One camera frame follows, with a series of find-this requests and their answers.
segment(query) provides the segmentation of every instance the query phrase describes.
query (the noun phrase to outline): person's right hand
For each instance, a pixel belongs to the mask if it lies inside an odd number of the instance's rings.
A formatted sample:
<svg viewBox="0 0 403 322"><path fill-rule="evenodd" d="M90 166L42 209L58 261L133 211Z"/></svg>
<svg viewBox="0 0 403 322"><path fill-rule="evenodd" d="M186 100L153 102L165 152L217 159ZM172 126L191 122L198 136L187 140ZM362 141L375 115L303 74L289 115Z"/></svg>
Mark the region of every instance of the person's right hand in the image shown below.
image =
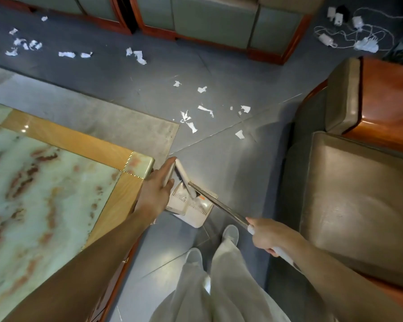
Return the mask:
<svg viewBox="0 0 403 322"><path fill-rule="evenodd" d="M304 239L300 233L290 227L276 222L273 219L265 218L249 218L246 220L254 227L254 235L252 241L259 249L265 249L273 256L278 256L273 250L273 247L287 248Z"/></svg>

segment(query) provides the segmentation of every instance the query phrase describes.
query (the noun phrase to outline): gray shoe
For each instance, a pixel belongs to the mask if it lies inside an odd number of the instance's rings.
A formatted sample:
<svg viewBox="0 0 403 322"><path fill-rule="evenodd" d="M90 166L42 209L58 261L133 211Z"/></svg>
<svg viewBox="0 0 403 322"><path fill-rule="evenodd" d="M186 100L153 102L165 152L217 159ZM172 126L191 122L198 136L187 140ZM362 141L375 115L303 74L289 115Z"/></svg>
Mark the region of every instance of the gray shoe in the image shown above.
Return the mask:
<svg viewBox="0 0 403 322"><path fill-rule="evenodd" d="M232 241L234 245L237 246L237 242L239 241L239 229L235 225L228 225L223 232L223 241L228 238Z"/></svg>
<svg viewBox="0 0 403 322"><path fill-rule="evenodd" d="M203 270L203 257L200 250L196 247L189 249L189 251L186 253L185 263L197 265Z"/></svg>

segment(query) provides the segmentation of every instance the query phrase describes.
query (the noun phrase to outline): torn white paper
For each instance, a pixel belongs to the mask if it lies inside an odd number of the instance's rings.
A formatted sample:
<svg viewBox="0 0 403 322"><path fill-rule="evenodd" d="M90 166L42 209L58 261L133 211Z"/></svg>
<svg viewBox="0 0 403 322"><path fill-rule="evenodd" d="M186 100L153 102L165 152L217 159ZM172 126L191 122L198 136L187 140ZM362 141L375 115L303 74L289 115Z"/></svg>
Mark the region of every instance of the torn white paper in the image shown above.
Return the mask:
<svg viewBox="0 0 403 322"><path fill-rule="evenodd" d="M237 135L237 137L238 137L239 139L245 139L245 137L243 136L243 131L242 131L242 130L236 132L236 135Z"/></svg>
<svg viewBox="0 0 403 322"><path fill-rule="evenodd" d="M203 106L199 105L199 107L197 107L198 109L201 109L202 111L207 111L210 113L210 115L212 116L212 118L214 117L214 112L211 111L210 109L204 108Z"/></svg>
<svg viewBox="0 0 403 322"><path fill-rule="evenodd" d="M134 51L133 52L133 54L134 54L134 56L136 56L137 57L137 61L140 63L140 64L142 64L142 65L145 65L146 64L146 61L142 58L142 51Z"/></svg>
<svg viewBox="0 0 403 322"><path fill-rule="evenodd" d="M251 108L249 106L241 106L241 108L243 109L243 111L245 113L249 113L249 111L251 110Z"/></svg>
<svg viewBox="0 0 403 322"><path fill-rule="evenodd" d="M194 123L193 122L185 122L190 128L191 130L193 130L193 133L197 132L197 129L194 127Z"/></svg>
<svg viewBox="0 0 403 322"><path fill-rule="evenodd" d="M18 48L13 47L12 52L6 51L5 54L9 55L9 56L17 56L18 55Z"/></svg>
<svg viewBox="0 0 403 322"><path fill-rule="evenodd" d="M91 57L92 53L93 53L93 52L90 52L90 53L81 53L81 58L87 59L87 58Z"/></svg>
<svg viewBox="0 0 403 322"><path fill-rule="evenodd" d="M16 40L14 40L14 45L15 46L19 46L21 45L22 42L26 42L27 40L24 38L17 38Z"/></svg>
<svg viewBox="0 0 403 322"><path fill-rule="evenodd" d="M31 50L33 50L33 47L36 46L37 43L38 43L38 42L33 39L33 40L30 42L30 44L28 45L28 47L29 47Z"/></svg>
<svg viewBox="0 0 403 322"><path fill-rule="evenodd" d="M184 122L187 122L188 120L191 120L191 117L188 116L188 111L186 111L185 113L181 112L181 115L182 115L182 120L180 120L181 123L184 123Z"/></svg>
<svg viewBox="0 0 403 322"><path fill-rule="evenodd" d="M67 56L67 57L71 57L72 59L76 56L75 53L73 52L58 52L58 56Z"/></svg>

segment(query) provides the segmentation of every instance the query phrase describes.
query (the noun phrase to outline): beige pants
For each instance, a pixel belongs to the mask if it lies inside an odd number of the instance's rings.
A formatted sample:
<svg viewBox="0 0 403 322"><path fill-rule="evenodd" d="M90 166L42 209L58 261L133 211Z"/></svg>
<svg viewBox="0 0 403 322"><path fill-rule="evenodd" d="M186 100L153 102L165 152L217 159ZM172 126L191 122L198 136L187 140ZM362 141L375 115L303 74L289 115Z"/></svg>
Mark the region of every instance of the beige pants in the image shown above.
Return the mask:
<svg viewBox="0 0 403 322"><path fill-rule="evenodd" d="M158 306L150 322L290 322L252 278L242 254L229 239L212 259L210 293L207 284L205 271L185 264L176 290Z"/></svg>

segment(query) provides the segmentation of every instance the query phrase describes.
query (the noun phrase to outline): dustpan handle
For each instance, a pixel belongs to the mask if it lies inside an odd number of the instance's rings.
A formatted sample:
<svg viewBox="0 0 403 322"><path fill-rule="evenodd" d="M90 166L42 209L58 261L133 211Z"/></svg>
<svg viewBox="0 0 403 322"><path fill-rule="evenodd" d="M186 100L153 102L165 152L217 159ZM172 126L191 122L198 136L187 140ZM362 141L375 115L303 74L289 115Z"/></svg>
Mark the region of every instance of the dustpan handle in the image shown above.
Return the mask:
<svg viewBox="0 0 403 322"><path fill-rule="evenodd" d="M247 230L251 235L255 234L255 230L252 225L248 225ZM281 258L283 258L286 262L288 262L292 267L294 267L297 271L299 271L301 273L300 268L294 263L294 260L287 253L284 252L283 249L281 249L280 247L274 246L272 248L272 250L275 251L276 254L278 254Z"/></svg>

